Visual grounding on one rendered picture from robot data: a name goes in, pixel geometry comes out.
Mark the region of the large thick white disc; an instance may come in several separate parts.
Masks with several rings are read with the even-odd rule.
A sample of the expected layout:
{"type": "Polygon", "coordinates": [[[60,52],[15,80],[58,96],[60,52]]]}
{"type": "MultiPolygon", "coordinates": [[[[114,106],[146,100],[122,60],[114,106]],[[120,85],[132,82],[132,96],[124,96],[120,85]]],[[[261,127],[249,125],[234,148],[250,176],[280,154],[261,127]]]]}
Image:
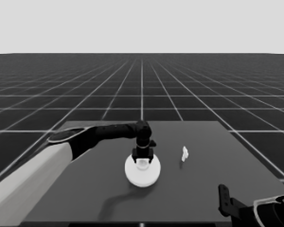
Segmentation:
{"type": "Polygon", "coordinates": [[[161,173],[161,163],[156,155],[153,155],[151,164],[149,164],[149,159],[137,159],[137,164],[135,164],[132,156],[129,156],[124,168],[128,181],[138,187],[153,185],[161,173]]]}

